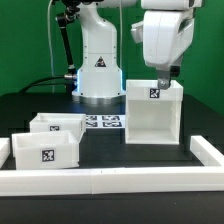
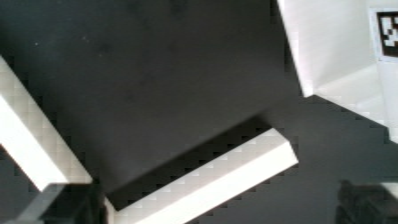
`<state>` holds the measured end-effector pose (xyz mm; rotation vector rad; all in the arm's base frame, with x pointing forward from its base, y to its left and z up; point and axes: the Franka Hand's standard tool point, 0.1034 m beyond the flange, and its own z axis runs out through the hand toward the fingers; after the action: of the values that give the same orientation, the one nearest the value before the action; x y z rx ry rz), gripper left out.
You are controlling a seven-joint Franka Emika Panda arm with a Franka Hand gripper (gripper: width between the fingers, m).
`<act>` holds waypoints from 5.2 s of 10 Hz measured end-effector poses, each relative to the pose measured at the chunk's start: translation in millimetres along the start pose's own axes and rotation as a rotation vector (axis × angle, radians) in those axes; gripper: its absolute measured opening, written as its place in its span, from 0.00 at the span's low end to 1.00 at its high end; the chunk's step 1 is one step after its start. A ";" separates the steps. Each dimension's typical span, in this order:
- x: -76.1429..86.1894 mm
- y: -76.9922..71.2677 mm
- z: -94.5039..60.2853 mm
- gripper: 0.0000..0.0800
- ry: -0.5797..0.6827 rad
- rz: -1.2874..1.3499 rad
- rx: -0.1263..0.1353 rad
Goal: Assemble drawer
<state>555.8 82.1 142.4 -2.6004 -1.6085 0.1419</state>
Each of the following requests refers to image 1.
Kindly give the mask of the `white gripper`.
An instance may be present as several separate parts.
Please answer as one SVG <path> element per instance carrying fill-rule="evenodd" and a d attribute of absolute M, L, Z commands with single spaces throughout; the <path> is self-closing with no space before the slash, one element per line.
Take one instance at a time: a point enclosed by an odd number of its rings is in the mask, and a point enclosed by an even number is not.
<path fill-rule="evenodd" d="M 171 77 L 180 75 L 183 54 L 193 41 L 193 11 L 148 10 L 142 21 L 131 26 L 131 34 L 143 44 L 145 64 L 158 70 L 158 88 L 167 90 Z"/>

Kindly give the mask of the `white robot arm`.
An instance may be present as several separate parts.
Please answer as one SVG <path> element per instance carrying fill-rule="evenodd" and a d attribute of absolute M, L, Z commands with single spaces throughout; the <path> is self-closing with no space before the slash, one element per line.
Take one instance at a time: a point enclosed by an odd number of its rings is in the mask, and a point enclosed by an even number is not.
<path fill-rule="evenodd" d="M 65 78 L 71 82 L 76 101 L 111 103 L 125 95 L 122 69 L 117 64 L 117 40 L 122 30 L 99 16 L 99 8 L 130 7 L 137 2 L 144 19 L 131 26 L 135 42 L 143 45 L 143 59 L 157 70 L 154 91 L 167 90 L 171 78 L 180 73 L 184 52 L 194 34 L 194 12 L 204 0 L 51 0 L 65 11 L 56 16 L 68 63 Z M 83 38 L 83 64 L 74 66 L 66 26 L 78 20 Z"/>

